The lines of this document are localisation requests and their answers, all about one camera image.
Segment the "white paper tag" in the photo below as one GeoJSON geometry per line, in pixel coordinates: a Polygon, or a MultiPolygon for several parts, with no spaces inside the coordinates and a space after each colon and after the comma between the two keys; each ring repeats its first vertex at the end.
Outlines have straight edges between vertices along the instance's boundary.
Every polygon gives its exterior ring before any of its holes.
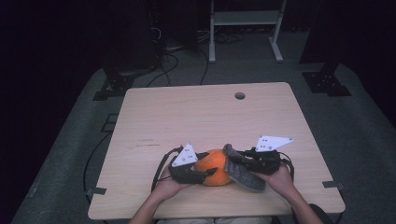
{"type": "Polygon", "coordinates": [[[186,146],[184,146],[183,150],[178,154],[178,156],[172,163],[172,166],[178,167],[181,165],[186,165],[197,161],[198,158],[195,154],[194,148],[192,147],[191,143],[188,143],[186,146]]]}
{"type": "Polygon", "coordinates": [[[279,147],[285,146],[286,144],[293,141],[291,137],[275,137],[260,135],[259,141],[257,142],[256,151],[273,151],[279,147]]]}

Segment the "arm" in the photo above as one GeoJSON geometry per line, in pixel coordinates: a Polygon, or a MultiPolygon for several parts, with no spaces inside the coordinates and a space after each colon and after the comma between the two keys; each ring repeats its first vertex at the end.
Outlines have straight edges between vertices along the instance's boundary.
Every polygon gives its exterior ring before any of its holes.
{"type": "Polygon", "coordinates": [[[150,193],[137,212],[134,214],[129,224],[149,224],[155,211],[161,203],[177,195],[177,193],[190,185],[179,184],[172,177],[166,166],[161,173],[157,187],[150,193]]]}
{"type": "Polygon", "coordinates": [[[258,173],[254,175],[266,181],[274,191],[288,201],[299,223],[322,223],[297,188],[294,187],[288,167],[285,164],[282,163],[279,170],[272,175],[258,173]]]}

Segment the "gray carpet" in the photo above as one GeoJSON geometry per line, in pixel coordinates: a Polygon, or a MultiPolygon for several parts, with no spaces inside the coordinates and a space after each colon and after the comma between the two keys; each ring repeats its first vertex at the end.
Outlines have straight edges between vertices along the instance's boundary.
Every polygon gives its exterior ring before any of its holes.
{"type": "MultiPolygon", "coordinates": [[[[311,93],[302,72],[318,71],[321,64],[299,64],[308,33],[279,36],[285,62],[277,63],[269,35],[246,35],[240,42],[217,45],[217,62],[210,64],[203,85],[288,82],[333,178],[345,187],[346,211],[341,223],[394,223],[396,220],[396,132],[362,87],[356,74],[340,65],[335,74],[352,96],[329,97],[311,93]]],[[[207,54],[208,45],[201,45],[207,54]]],[[[182,50],[177,67],[169,72],[172,86],[199,85],[206,61],[201,51],[182,50]]],[[[175,64],[164,57],[163,68],[175,64]]],[[[162,71],[139,77],[134,88],[146,87],[162,71]]],[[[13,223],[99,223],[88,218],[83,190],[88,158],[106,133],[102,126],[110,113],[118,113],[122,97],[93,101],[106,76],[92,75],[64,124],[31,191],[13,223]]],[[[150,87],[167,86],[165,76],[150,87]]],[[[110,137],[97,148],[87,169],[87,186],[94,188],[110,137]]],[[[282,217],[282,223],[293,223],[282,217]]],[[[125,223],[110,220],[107,223],[125,223]]]]}

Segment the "wooden table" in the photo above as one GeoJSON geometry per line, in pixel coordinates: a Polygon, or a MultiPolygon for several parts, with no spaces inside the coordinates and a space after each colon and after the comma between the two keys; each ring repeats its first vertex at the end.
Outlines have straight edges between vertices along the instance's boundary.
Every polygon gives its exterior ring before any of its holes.
{"type": "MultiPolygon", "coordinates": [[[[327,213],[344,211],[337,188],[323,187],[332,176],[289,84],[258,83],[128,90],[97,183],[106,193],[94,194],[89,217],[132,217],[150,194],[163,155],[174,147],[192,143],[196,152],[204,152],[230,143],[248,150],[261,134],[293,137],[278,151],[292,159],[297,189],[327,213]],[[238,92],[246,98],[236,99],[238,92]]],[[[255,193],[232,183],[184,189],[163,203],[155,217],[290,213],[288,203],[268,186],[255,193]]]]}

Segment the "orange fruit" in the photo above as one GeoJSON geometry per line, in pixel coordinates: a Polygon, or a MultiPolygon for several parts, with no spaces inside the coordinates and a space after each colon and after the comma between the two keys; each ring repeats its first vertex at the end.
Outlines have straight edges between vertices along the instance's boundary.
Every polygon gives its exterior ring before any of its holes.
{"type": "Polygon", "coordinates": [[[207,151],[206,157],[194,164],[194,170],[205,172],[208,169],[218,168],[213,174],[206,177],[204,184],[208,186],[221,186],[228,184],[231,178],[224,171],[226,156],[222,149],[212,149],[207,151]]]}

